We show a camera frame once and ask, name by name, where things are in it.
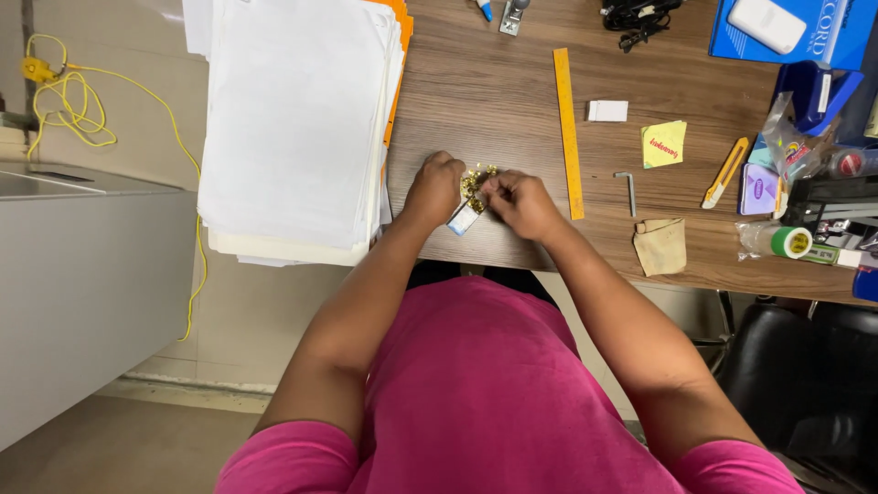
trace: person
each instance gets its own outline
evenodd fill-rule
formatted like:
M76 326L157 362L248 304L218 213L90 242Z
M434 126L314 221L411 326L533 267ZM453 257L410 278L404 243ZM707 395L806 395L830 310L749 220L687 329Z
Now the person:
M532 273L490 280L429 261L413 271L458 206L464 169L444 151L423 164L397 218L314 316L216 492L803 493L682 331L539 178L505 171L482 191L555 262L649 449Z

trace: hand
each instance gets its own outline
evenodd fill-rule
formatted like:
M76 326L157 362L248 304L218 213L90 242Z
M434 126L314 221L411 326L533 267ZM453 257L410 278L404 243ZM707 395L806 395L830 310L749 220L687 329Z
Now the hand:
M433 229L445 224L460 206L460 178L466 164L445 151L430 155L414 176L400 216Z
M545 243L551 234L570 227L537 177L504 171L489 178L481 192L488 206L521 238Z

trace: yellow cable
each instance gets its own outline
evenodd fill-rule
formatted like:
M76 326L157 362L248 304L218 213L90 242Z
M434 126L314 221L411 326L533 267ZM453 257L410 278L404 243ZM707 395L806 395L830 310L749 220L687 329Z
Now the yellow cable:
M171 111L170 106L168 106L168 104L165 103L163 99L159 98L154 92L152 92L149 89L147 89L146 87L144 87L143 84L140 84L137 81L134 81L133 79L131 79L129 77L125 77L121 74L117 74L116 72L111 72L110 70L96 69L94 67L84 67L82 65L76 65L74 63L68 63L67 62L67 47L64 46L64 43L61 40L59 40L58 38L55 38L54 36L49 36L47 34L34 34L34 35L32 35L31 38L27 41L27 48L25 50L25 54L27 56L31 56L31 46L33 44L33 40L35 40L37 38L45 38L45 39L49 39L49 40L54 40L59 45L61 45L61 53L62 53L62 55L61 55L61 64L62 64L61 72L63 72L64 69L70 68L70 69L76 69L76 70L90 70L92 72L100 72L102 74L107 74L110 76L119 77L120 79L125 79L129 83L134 84L135 86L141 88L147 94L149 94L149 96L152 96L159 103L161 103L165 107L165 109L168 110L168 114L170 115L170 123L174 127L174 135L176 136L176 143L180 145L180 149L182 149L183 152L186 153L186 156L189 157L190 161L192 161L192 165L195 166L195 172L198 175L198 179L199 180L201 179L201 168L198 166L198 162L195 161L195 158L192 157L192 154L189 152L189 150L186 148L186 146L183 145L183 140L180 138L180 132L176 127L176 119L174 118L174 112ZM67 98L68 85L71 82L79 83L83 87L83 107L79 111L77 111L73 108L73 106L69 103L68 98ZM64 105L64 109L41 114L40 110L38 109L38 106L37 106L37 101L40 99L40 94L42 94L43 91L52 91L56 95L58 95L58 97L61 98L61 102ZM88 117L85 116L86 112L88 112L88 109L89 109L89 96L91 96L94 99L95 103L97 104L97 109L101 115L100 122L96 122L96 121L89 119ZM33 112L37 116L37 119L39 122L39 131L37 132L37 138L33 141L33 143L31 144L31 147L27 150L27 160L28 161L31 160L31 155L33 153L33 150L36 149L37 145L40 143L40 140L42 139L42 136L43 136L43 129L46 125L56 126L56 127L67 127L71 131L73 131L73 133L76 134L76 136L79 137L79 139L81 141L83 141L86 144L88 144L89 146L92 146L95 148L114 144L118 140L116 138L116 135L110 129L108 129L105 125L106 124L106 113L104 111L104 105L101 103L100 98L97 97L97 93L95 92L95 90L92 89L91 86L89 86L89 84L85 82L85 77L78 72L69 72L69 73L67 73L67 75L58 78L56 81L48 82L48 83L45 83L42 86L40 86L33 95ZM49 118L52 115L55 115L57 117L58 121L50 121ZM101 132L107 133L109 135L109 139L106 141L103 141L103 142L93 142L90 139L88 139L88 137L87 137L90 134L98 134ZM195 290L195 292L189 298L189 315L187 316L186 334L183 335L182 338L179 338L177 341L185 341L185 339L189 337L189 333L192 329L192 303L195 300L195 297L197 297L198 294L201 293L201 288L204 287L205 282L207 282L207 256L205 256L205 248L201 242L201 215L200 214L196 215L196 217L195 217L195 237L196 237L196 239L198 239L198 253L201 254L201 263L202 263L201 283L198 284L198 288Z

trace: blue stapler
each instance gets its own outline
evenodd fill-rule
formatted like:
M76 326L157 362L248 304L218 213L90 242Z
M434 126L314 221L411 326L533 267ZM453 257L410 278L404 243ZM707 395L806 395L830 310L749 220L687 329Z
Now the blue stapler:
M863 75L848 70L833 79L832 68L813 60L781 65L772 104L782 92L793 92L795 128L806 135L820 135L857 89Z

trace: blue book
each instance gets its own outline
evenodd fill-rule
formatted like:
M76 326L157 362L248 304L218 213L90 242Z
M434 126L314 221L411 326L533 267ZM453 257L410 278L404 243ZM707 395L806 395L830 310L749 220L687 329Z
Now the blue book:
M878 0L773 0L808 27L793 51L778 54L729 24L737 0L720 0L709 53L756 62L825 62L833 69L859 70Z

